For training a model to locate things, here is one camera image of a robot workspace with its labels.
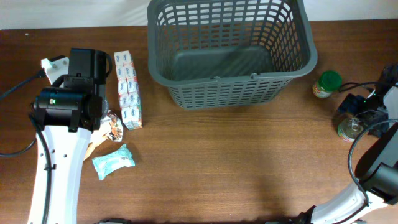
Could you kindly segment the silver tin can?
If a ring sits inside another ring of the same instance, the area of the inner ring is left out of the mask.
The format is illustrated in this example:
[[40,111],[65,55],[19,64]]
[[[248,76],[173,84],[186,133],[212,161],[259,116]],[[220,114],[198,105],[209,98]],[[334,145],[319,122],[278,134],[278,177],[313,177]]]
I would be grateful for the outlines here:
[[368,125],[353,114],[338,114],[336,116],[336,132],[345,142],[353,142]]

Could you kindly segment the grey plastic shopping basket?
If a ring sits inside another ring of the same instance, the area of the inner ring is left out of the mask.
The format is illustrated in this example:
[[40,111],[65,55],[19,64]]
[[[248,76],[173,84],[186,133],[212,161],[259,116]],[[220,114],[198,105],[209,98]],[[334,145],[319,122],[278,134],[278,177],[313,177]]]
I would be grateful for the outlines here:
[[301,0],[162,0],[147,8],[149,72],[193,110],[268,103],[317,64]]

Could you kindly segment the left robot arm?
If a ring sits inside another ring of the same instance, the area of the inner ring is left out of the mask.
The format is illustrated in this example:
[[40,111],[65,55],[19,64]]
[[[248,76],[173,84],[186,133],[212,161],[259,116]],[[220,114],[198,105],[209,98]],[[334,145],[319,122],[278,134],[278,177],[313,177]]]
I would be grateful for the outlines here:
[[32,104],[37,171],[28,223],[76,223],[84,155],[101,126],[111,56],[72,48],[66,72],[45,69],[52,79]]

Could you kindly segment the green lid glass jar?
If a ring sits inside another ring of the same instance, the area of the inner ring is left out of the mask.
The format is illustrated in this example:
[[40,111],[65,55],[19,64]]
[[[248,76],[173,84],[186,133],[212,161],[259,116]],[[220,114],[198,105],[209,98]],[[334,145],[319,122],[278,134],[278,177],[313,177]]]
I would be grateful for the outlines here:
[[327,70],[312,86],[313,94],[318,98],[328,98],[342,84],[340,74],[334,70]]

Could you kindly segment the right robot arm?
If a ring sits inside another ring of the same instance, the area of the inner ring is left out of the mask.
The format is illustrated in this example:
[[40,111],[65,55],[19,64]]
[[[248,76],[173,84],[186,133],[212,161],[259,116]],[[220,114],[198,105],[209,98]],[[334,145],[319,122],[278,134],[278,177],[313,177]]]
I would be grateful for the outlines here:
[[397,204],[397,65],[384,67],[375,82],[348,82],[338,91],[359,86],[369,95],[350,93],[337,109],[338,135],[351,143],[348,171],[353,181],[291,223],[361,223],[367,213]]

